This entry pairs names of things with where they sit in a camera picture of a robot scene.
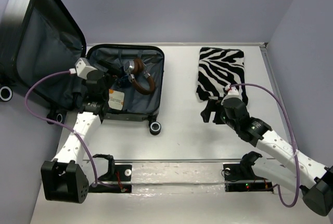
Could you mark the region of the white orange eyelid tape card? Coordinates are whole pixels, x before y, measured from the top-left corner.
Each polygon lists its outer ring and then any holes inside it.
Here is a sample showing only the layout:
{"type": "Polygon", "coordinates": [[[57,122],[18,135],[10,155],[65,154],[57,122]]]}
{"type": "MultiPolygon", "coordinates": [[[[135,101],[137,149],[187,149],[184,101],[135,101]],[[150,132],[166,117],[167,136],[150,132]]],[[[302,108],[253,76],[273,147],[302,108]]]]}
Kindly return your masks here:
{"type": "Polygon", "coordinates": [[[108,106],[113,110],[121,111],[124,105],[125,93],[113,89],[109,89],[108,106]]]}

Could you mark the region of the brown silver headphones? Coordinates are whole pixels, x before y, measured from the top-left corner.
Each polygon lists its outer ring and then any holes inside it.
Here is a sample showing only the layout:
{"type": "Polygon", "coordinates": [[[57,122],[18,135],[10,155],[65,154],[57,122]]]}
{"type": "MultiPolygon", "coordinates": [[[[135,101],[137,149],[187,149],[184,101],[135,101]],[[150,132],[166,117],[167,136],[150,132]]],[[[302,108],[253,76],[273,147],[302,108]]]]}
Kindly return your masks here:
{"type": "Polygon", "coordinates": [[[140,58],[129,60],[124,65],[124,72],[130,84],[142,95],[150,95],[156,89],[156,84],[140,58]]]}

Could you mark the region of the zebra print plush cloth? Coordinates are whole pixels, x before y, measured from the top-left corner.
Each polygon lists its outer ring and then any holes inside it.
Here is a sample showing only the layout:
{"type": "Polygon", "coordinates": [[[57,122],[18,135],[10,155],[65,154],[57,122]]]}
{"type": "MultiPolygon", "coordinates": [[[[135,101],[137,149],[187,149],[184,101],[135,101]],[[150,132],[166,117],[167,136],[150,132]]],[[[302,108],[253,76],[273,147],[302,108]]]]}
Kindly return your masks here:
{"type": "Polygon", "coordinates": [[[199,52],[196,96],[201,102],[222,99],[228,85],[245,83],[245,54],[240,49],[202,47],[199,52]]]}

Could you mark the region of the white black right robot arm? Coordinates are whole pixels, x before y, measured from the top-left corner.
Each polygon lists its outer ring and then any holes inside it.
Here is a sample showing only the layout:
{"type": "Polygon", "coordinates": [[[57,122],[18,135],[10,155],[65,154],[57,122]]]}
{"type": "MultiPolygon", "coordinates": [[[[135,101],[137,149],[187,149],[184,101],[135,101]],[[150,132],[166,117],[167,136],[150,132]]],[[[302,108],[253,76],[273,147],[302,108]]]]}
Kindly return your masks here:
{"type": "Polygon", "coordinates": [[[332,167],[319,163],[281,138],[272,127],[259,118],[250,116],[244,102],[237,97],[208,100],[201,112],[203,121],[214,113],[215,124],[229,126],[246,143],[273,157],[280,165],[269,163],[261,154],[239,166],[245,178],[254,175],[270,179],[301,196],[305,205],[320,216],[332,210],[332,167]]]}

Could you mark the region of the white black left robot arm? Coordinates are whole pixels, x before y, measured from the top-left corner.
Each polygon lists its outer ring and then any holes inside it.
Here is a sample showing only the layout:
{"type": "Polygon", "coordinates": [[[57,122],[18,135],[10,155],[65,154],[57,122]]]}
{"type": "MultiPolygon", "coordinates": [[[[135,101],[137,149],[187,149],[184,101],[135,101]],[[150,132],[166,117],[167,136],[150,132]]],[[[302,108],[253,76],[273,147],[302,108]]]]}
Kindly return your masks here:
{"type": "Polygon", "coordinates": [[[118,70],[104,72],[79,58],[74,70],[83,79],[87,94],[76,117],[73,130],[52,161],[41,167],[42,184],[48,201],[83,203],[89,189],[100,179],[109,180],[116,173],[112,155],[91,155],[88,143],[109,111],[109,88],[118,70]]]}

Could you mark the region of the dark blue mug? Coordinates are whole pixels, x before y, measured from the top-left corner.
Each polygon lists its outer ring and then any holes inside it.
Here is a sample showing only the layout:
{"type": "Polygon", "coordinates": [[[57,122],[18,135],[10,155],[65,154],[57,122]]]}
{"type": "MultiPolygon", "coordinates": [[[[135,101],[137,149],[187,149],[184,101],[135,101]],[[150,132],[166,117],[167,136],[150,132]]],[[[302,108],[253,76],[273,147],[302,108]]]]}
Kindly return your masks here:
{"type": "Polygon", "coordinates": [[[116,79],[116,85],[120,88],[128,88],[131,87],[131,82],[129,80],[129,76],[124,71],[124,66],[120,67],[120,75],[116,79]]]}

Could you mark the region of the black hard-shell suitcase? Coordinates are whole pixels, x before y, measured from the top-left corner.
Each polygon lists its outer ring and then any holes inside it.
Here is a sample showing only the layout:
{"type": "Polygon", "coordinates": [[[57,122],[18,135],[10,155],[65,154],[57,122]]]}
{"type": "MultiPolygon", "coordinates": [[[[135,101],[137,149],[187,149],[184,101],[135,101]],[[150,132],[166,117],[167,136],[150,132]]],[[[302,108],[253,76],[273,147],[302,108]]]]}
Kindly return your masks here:
{"type": "Polygon", "coordinates": [[[142,95],[133,86],[111,89],[125,93],[121,111],[109,108],[106,118],[148,121],[152,135],[161,132],[160,109],[165,56],[155,46],[99,44],[88,47],[80,27],[61,0],[8,0],[1,18],[1,88],[25,95],[33,89],[33,100],[49,106],[48,123],[63,122],[68,111],[81,107],[87,89],[83,80],[64,72],[79,58],[102,71],[98,60],[119,67],[142,59],[156,89],[142,95]]]}

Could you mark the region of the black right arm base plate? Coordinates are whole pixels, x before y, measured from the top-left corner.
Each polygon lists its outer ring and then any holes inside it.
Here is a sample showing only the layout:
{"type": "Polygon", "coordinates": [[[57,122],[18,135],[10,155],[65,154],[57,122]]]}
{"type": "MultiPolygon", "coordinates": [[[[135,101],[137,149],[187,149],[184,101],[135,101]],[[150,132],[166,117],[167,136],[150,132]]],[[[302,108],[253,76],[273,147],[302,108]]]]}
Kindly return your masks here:
{"type": "Polygon", "coordinates": [[[238,163],[223,164],[221,175],[225,181],[225,192],[274,192],[273,184],[254,174],[252,167],[262,155],[251,151],[238,163]]]}

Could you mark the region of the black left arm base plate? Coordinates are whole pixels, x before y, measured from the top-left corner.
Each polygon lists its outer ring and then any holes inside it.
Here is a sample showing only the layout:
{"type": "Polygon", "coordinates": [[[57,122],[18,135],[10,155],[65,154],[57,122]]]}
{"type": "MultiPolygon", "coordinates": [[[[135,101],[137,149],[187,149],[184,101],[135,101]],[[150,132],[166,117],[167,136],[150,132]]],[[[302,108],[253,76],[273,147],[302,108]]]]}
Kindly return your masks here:
{"type": "Polygon", "coordinates": [[[116,163],[112,155],[95,154],[98,185],[89,193],[131,193],[132,164],[116,163]]]}

